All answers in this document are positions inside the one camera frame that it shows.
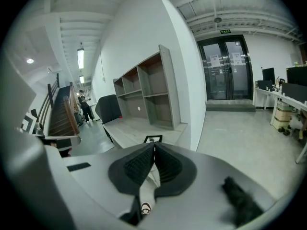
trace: double glass door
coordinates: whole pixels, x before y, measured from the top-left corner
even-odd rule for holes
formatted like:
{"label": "double glass door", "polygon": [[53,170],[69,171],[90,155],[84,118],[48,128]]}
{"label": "double glass door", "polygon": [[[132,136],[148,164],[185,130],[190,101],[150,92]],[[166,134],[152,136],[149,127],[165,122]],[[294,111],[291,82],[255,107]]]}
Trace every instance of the double glass door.
{"label": "double glass door", "polygon": [[252,75],[242,36],[199,42],[208,100],[251,99]]}

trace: exit sign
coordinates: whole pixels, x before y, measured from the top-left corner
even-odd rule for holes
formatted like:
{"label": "exit sign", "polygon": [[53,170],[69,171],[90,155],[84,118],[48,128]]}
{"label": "exit sign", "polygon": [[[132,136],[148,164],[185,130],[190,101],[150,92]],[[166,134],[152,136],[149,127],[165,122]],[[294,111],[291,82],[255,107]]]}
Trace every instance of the exit sign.
{"label": "exit sign", "polygon": [[221,32],[221,34],[229,34],[229,33],[231,33],[230,30],[221,30],[220,32]]}

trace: computer monitor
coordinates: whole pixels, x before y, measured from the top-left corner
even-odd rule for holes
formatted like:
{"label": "computer monitor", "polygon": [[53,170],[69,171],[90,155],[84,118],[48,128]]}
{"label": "computer monitor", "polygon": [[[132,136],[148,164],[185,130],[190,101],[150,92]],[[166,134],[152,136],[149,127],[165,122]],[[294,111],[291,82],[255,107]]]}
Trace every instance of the computer monitor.
{"label": "computer monitor", "polygon": [[287,68],[288,83],[307,86],[307,67]]}
{"label": "computer monitor", "polygon": [[267,68],[262,70],[263,80],[272,81],[275,84],[275,72],[274,68]]}

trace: black rubber pad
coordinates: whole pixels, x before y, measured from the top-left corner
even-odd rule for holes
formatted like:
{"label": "black rubber pad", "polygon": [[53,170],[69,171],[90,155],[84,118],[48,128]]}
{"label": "black rubber pad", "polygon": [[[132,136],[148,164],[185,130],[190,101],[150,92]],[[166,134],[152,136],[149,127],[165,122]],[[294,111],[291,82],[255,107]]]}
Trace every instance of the black rubber pad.
{"label": "black rubber pad", "polygon": [[81,169],[84,169],[84,168],[87,168],[87,167],[90,167],[90,166],[91,165],[89,163],[78,163],[78,164],[75,164],[75,165],[67,166],[67,169],[69,170],[69,172],[72,172],[72,171],[81,170]]}

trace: ceiling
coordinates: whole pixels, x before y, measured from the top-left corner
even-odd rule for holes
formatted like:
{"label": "ceiling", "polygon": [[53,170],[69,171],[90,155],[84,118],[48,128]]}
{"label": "ceiling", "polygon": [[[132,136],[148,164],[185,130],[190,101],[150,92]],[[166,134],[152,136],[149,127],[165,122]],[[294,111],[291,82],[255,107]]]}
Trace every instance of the ceiling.
{"label": "ceiling", "polygon": [[[5,50],[22,74],[41,67],[63,70],[76,89],[90,87],[99,40],[125,0],[31,0],[8,37]],[[219,30],[261,34],[302,43],[303,38],[280,0],[172,0],[194,36]],[[222,18],[215,23],[215,17]],[[84,69],[77,49],[84,48]],[[31,65],[26,59],[33,58]],[[83,75],[85,84],[80,84]]]}

